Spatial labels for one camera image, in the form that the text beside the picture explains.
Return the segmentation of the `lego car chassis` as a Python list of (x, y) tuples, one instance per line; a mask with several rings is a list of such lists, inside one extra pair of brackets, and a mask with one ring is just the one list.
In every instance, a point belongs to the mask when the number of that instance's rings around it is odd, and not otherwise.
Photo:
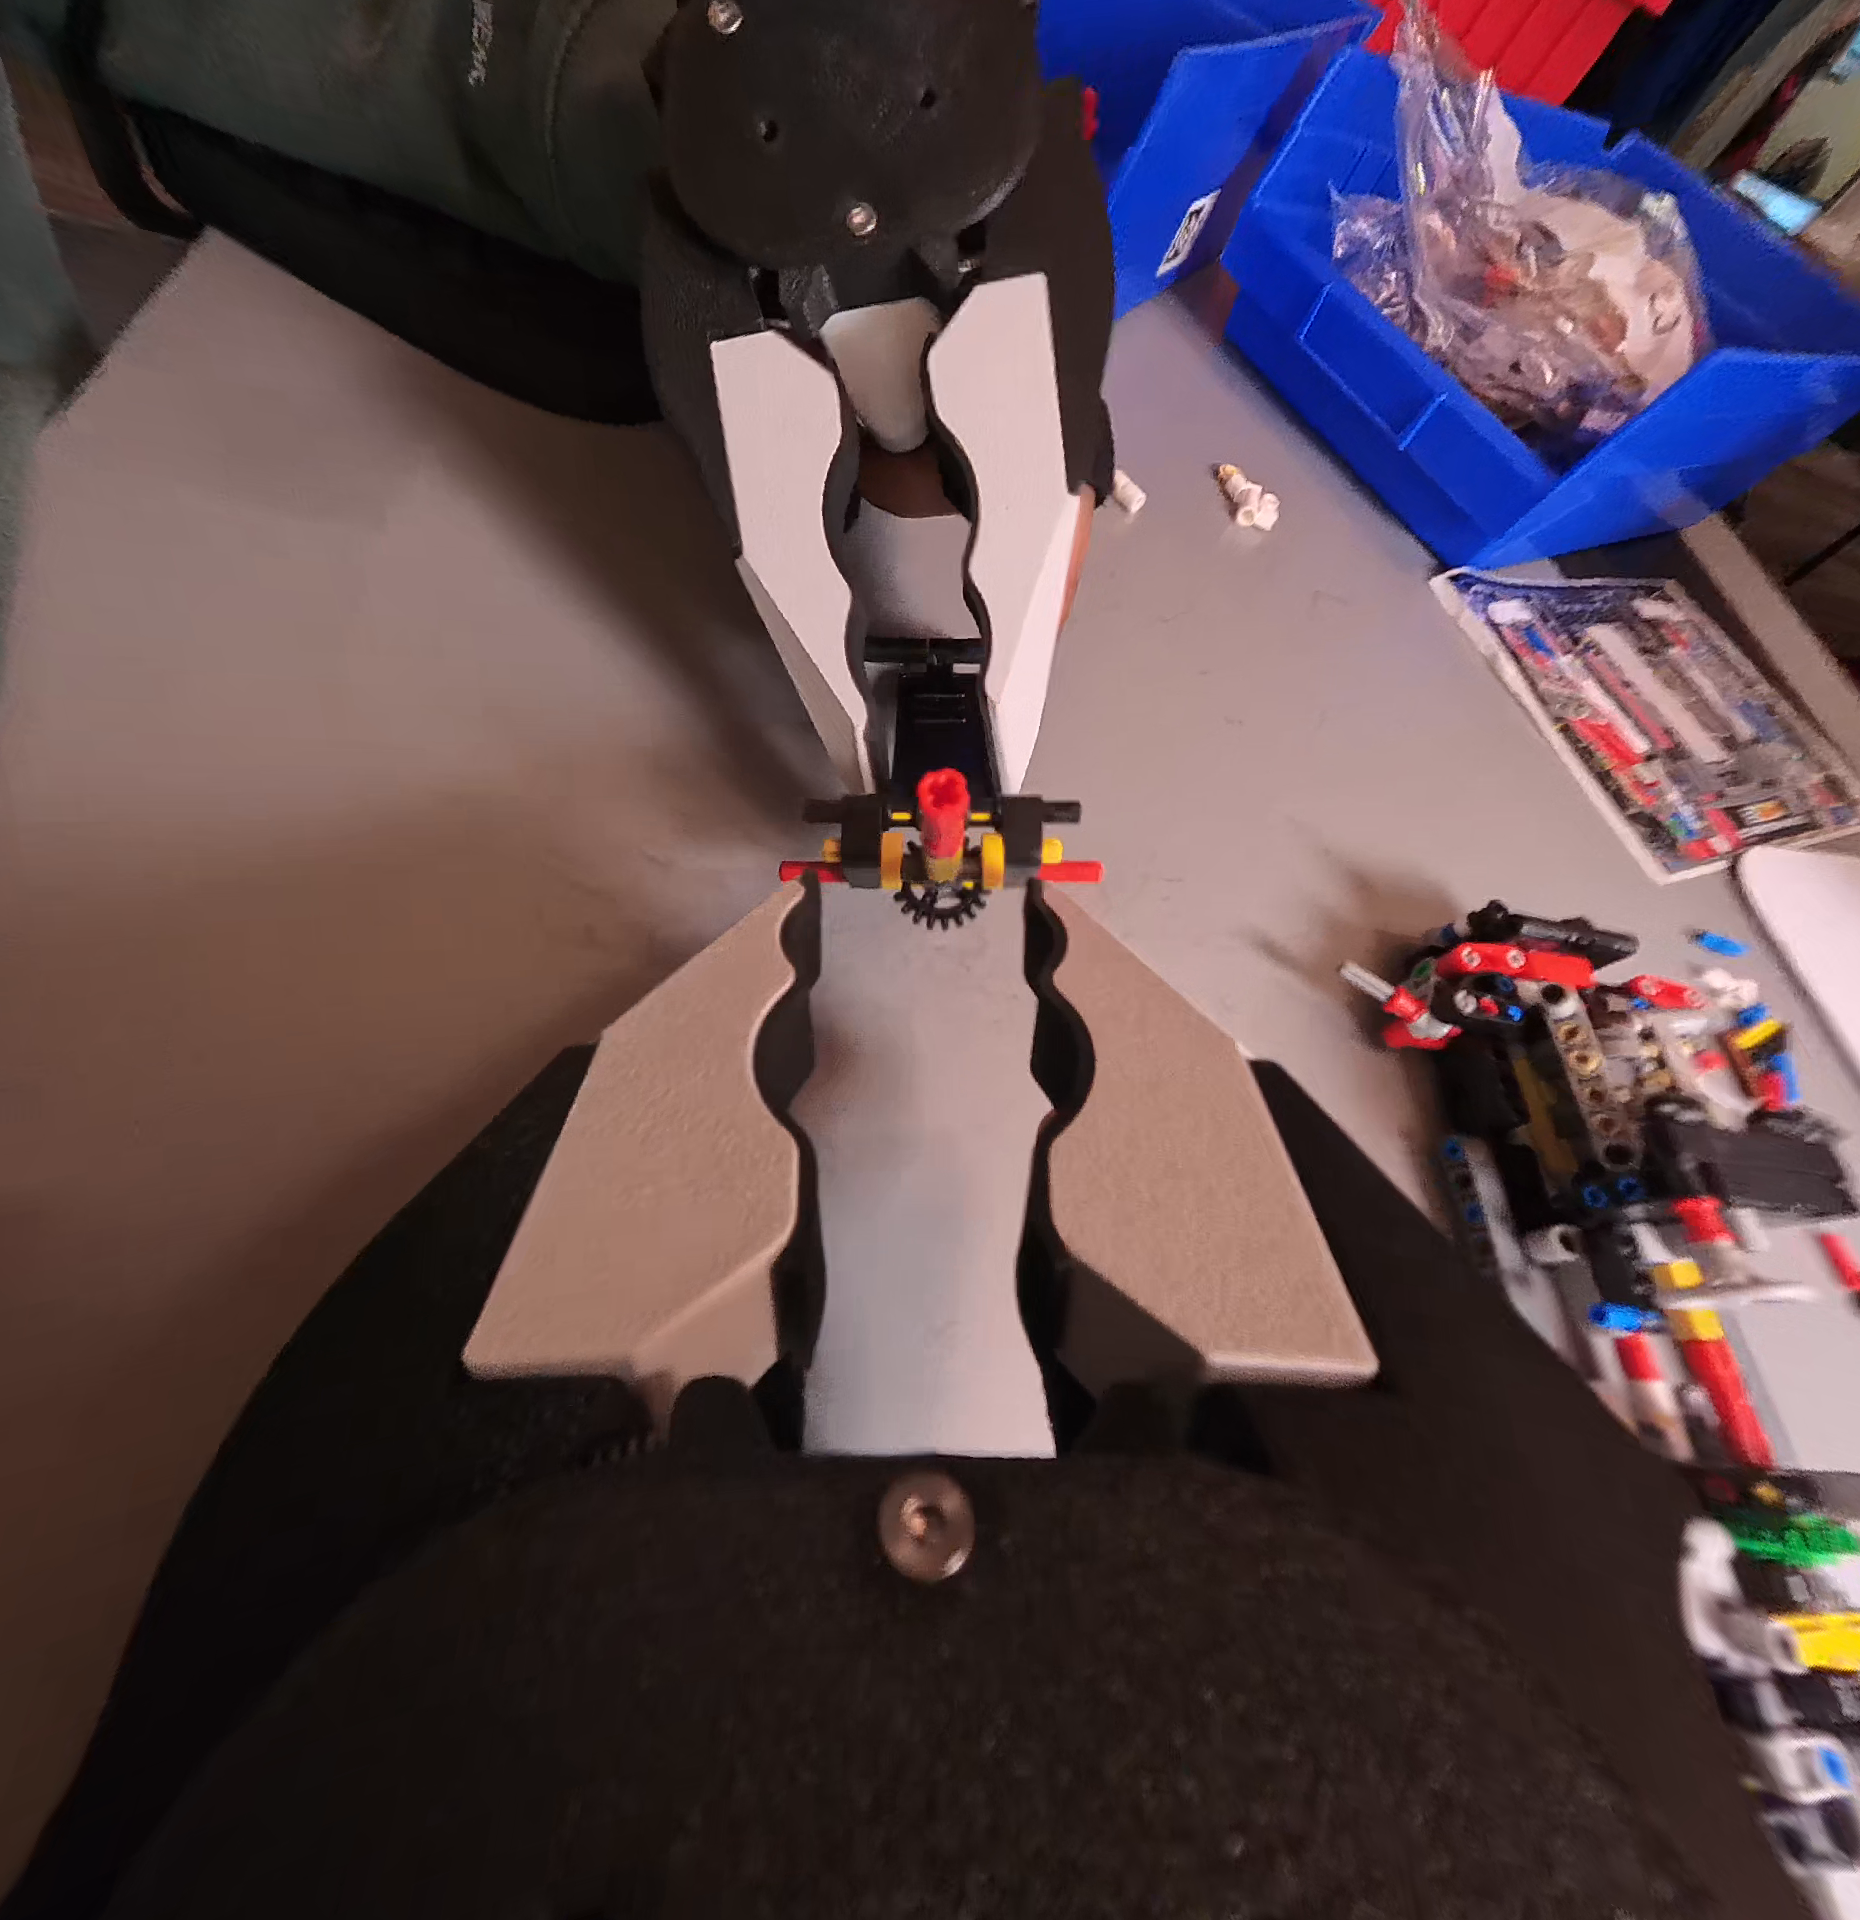
[(1338, 974), (1381, 1047), (1431, 1062), (1470, 1261), (1684, 1477), (1702, 1520), (1678, 1616), (1743, 1788), (1809, 1913), (1860, 1916), (1860, 1470), (1786, 1461), (1733, 1347), (1735, 1309), (1818, 1294), (1762, 1270), (1782, 1229), (1845, 1298), (1815, 1235), (1860, 1200), (1803, 1097), (1747, 1129), (1639, 1106), (1614, 1000), (1637, 953), (1629, 931), (1491, 899), (1389, 974)]

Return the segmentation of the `black yellow lego wing assembly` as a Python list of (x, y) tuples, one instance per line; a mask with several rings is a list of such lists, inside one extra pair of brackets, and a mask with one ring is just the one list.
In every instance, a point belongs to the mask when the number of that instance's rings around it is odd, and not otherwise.
[(884, 893), (930, 931), (962, 927), (986, 903), (1035, 880), (1098, 884), (1105, 866), (1071, 857), (1056, 826), (1075, 801), (1016, 793), (998, 768), (983, 682), (986, 647), (958, 636), (872, 636), (882, 753), (867, 793), (804, 803), (828, 829), (814, 857), (778, 864), (778, 883)]

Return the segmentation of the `white book stand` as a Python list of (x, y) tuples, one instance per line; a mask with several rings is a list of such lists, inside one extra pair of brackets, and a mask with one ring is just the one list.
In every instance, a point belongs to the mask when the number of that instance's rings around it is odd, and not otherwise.
[(1860, 854), (1747, 852), (1735, 883), (1860, 1080)]

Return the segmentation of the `blue plastic storage bin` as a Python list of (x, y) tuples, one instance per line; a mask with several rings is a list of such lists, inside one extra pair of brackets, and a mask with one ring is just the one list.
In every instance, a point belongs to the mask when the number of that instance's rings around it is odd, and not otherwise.
[(1740, 200), (1640, 135), (1519, 96), (1542, 164), (1669, 190), (1714, 348), (1631, 423), (1557, 469), (1385, 318), (1331, 256), (1334, 197), (1397, 197), (1397, 80), (1349, 48), (1256, 182), (1222, 254), (1227, 340), (1446, 564), (1493, 569), (1676, 533), (1860, 411), (1860, 301)]
[(1097, 96), (1114, 313), (1217, 260), (1327, 65), (1379, 20), (1358, 2), (1042, 2), (1051, 80)]

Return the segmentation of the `clear bags of lego parts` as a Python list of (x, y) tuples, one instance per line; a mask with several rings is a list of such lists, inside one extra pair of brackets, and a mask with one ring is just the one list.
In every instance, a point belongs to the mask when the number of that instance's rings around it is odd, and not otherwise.
[(1542, 164), (1485, 69), (1406, 4), (1397, 199), (1334, 194), (1358, 292), (1552, 465), (1570, 465), (1714, 348), (1682, 210), (1587, 165)]

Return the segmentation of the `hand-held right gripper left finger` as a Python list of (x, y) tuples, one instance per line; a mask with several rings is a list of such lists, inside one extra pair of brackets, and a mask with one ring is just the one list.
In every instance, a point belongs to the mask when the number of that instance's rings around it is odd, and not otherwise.
[(780, 884), (603, 1028), (462, 1347), (472, 1377), (610, 1377), (670, 1421), (699, 1377), (802, 1431), (820, 1332), (820, 886)]

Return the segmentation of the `lego instruction booklet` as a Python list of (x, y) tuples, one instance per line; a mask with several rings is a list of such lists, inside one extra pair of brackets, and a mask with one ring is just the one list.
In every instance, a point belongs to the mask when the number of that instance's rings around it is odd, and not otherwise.
[(1450, 569), (1429, 589), (1651, 877), (1860, 834), (1851, 764), (1680, 584)]

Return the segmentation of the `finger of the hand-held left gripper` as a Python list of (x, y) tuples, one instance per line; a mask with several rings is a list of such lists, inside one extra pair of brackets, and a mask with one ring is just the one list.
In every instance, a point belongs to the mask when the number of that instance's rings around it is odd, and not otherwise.
[(867, 618), (840, 564), (853, 408), (833, 367), (778, 330), (711, 342), (710, 371), (742, 585), (838, 778), (869, 793)]
[(1045, 277), (983, 281), (924, 355), (929, 421), (971, 494), (962, 562), (983, 643), (998, 787), (1020, 793), (1042, 729), (1078, 524)]

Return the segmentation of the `red plastic storage bin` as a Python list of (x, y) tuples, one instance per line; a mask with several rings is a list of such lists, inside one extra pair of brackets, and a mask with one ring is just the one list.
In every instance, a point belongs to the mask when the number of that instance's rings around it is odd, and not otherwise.
[(1422, 9), (1504, 93), (1562, 105), (1614, 38), (1669, 2), (1425, 2)]

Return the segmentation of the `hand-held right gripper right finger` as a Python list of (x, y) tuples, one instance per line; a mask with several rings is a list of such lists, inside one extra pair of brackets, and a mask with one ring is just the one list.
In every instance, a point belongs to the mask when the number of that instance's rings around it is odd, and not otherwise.
[(1020, 1320), (1056, 1448), (1211, 1388), (1366, 1387), (1373, 1341), (1239, 1041), (1058, 883), (1022, 915), (1045, 1100)]

